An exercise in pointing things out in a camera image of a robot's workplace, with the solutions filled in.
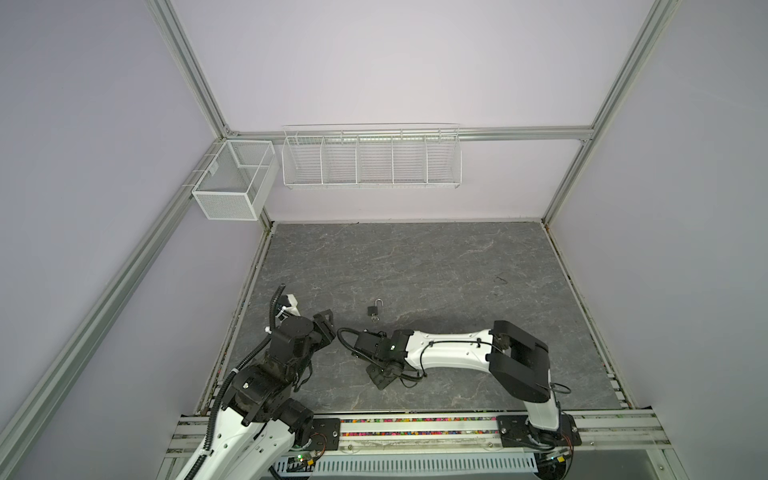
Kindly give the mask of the small black padlock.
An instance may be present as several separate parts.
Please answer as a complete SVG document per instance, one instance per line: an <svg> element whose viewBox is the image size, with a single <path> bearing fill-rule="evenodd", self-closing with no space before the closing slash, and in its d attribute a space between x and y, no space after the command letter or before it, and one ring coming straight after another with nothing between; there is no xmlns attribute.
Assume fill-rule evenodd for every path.
<svg viewBox="0 0 768 480"><path fill-rule="evenodd" d="M382 299L376 299L372 305L367 307L367 315L370 318L378 318L381 312L381 309L384 306L384 302Z"/></svg>

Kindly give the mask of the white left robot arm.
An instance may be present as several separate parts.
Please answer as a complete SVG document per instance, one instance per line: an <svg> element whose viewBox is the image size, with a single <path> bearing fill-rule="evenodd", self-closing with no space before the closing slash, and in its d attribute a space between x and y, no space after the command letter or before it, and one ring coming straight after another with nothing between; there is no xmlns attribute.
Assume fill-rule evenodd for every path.
<svg viewBox="0 0 768 480"><path fill-rule="evenodd" d="M275 463L311 443L314 412L291 395L311 378L314 354L334 341L333 312L304 317L285 288L270 299L267 336L226 375L179 479L279 479Z"/></svg>

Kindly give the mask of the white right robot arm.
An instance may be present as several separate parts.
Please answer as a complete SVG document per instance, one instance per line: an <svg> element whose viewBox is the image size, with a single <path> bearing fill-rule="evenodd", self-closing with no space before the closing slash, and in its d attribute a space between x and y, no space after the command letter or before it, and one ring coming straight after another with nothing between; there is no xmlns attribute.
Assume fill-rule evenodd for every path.
<svg viewBox="0 0 768 480"><path fill-rule="evenodd" d="M547 452L580 444L572 437L572 418L557 400L548 345L508 321L459 334L399 329L388 335L341 327L336 335L345 349L367 363L366 372L380 390L396 380L414 387L432 369L488 374L526 409L518 445Z"/></svg>

